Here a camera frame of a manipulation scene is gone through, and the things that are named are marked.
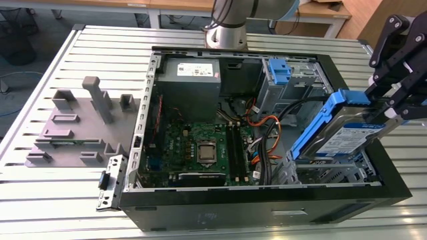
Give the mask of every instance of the expansion slot bracket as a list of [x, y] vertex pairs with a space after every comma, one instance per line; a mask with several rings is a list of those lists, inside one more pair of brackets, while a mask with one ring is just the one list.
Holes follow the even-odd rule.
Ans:
[[128, 158], [124, 155], [112, 156], [108, 160], [106, 170], [98, 179], [97, 212], [120, 211], [118, 200], [126, 174]]

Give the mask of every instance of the cpu socket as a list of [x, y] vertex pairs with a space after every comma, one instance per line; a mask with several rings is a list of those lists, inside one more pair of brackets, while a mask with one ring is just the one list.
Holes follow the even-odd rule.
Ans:
[[213, 140], [197, 141], [196, 161], [206, 168], [216, 163], [216, 142]]

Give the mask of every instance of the blue latch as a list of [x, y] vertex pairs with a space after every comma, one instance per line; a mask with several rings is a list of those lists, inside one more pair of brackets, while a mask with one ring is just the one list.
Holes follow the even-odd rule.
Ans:
[[284, 59], [269, 58], [269, 71], [272, 74], [272, 81], [277, 85], [285, 85], [290, 79], [290, 68]]

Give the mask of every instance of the sticker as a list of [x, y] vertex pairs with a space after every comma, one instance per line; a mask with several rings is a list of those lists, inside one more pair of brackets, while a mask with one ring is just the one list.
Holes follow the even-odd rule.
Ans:
[[142, 7], [142, 8], [146, 7], [145, 4], [136, 4], [136, 3], [128, 3], [126, 5], [128, 5], [129, 7]]
[[335, 157], [351, 154], [367, 141], [367, 136], [377, 133], [384, 127], [384, 124], [347, 123], [320, 147], [316, 156]]
[[343, 16], [343, 15], [333, 15], [333, 18], [336, 18], [336, 19], [348, 19], [348, 16]]
[[212, 63], [180, 63], [177, 64], [177, 76], [213, 77]]
[[285, 215], [308, 215], [302, 210], [286, 210], [286, 211], [270, 211], [273, 216], [285, 216]]
[[254, 105], [252, 106], [252, 110], [253, 110], [253, 112], [256, 112], [256, 113], [260, 112], [260, 109], [258, 109]]
[[258, 171], [253, 171], [252, 177], [254, 179], [260, 179], [261, 178], [261, 173]]

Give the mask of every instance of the slotted metal table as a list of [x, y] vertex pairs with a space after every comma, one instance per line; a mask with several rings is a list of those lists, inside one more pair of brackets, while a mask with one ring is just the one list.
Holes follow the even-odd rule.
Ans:
[[[297, 36], [246, 35], [254, 51], [328, 54], [352, 90], [364, 90], [372, 69], [369, 48], [357, 41]], [[145, 89], [152, 46], [204, 47], [198, 31], [85, 26], [72, 30], [0, 144], [0, 239], [360, 239], [420, 240], [427, 236], [427, 130], [400, 126], [381, 139], [413, 197], [375, 208], [339, 224], [141, 232], [125, 214], [96, 212], [102, 168], [26, 168], [25, 156], [54, 107], [56, 89], [81, 88], [85, 76], [101, 79], [109, 97]]]

